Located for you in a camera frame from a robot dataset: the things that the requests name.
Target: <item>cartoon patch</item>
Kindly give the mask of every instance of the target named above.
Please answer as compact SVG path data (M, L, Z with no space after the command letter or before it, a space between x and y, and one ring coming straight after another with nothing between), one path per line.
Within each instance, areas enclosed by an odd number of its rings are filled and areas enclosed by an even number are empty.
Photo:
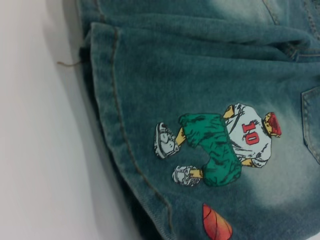
M271 156L271 137L282 132L276 115L260 118L251 106L237 103L218 113L185 114L179 118L177 136L163 123L155 129L154 151L161 158L177 154L182 145L201 146L210 159L201 169L177 166L172 178L177 184L195 186L201 180L212 187L237 180L242 166L262 168Z
M206 204L203 204L203 226L211 240L229 240L232 236L230 224Z

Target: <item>denim fabric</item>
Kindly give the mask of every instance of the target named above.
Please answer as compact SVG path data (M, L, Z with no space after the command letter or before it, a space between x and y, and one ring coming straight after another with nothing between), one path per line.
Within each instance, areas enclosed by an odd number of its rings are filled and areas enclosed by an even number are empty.
M316 0L79 0L85 80L106 145L134 196L168 240L209 239L204 204L232 240L303 240L320 231L320 3ZM201 148L154 153L155 127L232 104L275 112L262 168L226 186L176 184Z

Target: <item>white jersey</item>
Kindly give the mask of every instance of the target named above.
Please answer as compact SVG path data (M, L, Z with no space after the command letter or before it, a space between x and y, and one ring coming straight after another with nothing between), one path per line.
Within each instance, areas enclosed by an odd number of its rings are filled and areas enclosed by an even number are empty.
M225 123L238 159L241 162L252 159L254 165L263 167L271 156L271 137L256 111L238 103L234 106L234 116Z

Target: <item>white background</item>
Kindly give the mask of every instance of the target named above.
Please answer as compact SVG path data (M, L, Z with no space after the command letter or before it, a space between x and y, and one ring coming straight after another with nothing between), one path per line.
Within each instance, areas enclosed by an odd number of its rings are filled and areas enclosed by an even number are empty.
M140 239L80 67L56 64L79 60L75 1L4 1L0 31L0 239Z

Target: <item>sneaker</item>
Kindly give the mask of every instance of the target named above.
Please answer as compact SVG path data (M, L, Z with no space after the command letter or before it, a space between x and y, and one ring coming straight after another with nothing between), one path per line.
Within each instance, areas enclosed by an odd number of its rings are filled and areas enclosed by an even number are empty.
M190 170L196 169L195 166L177 166L172 173L172 179L177 184L193 187L201 180L199 177L190 176Z
M165 159L177 152L180 147L176 141L176 136L173 132L163 123L158 123L155 128L154 136L154 152L161 158Z

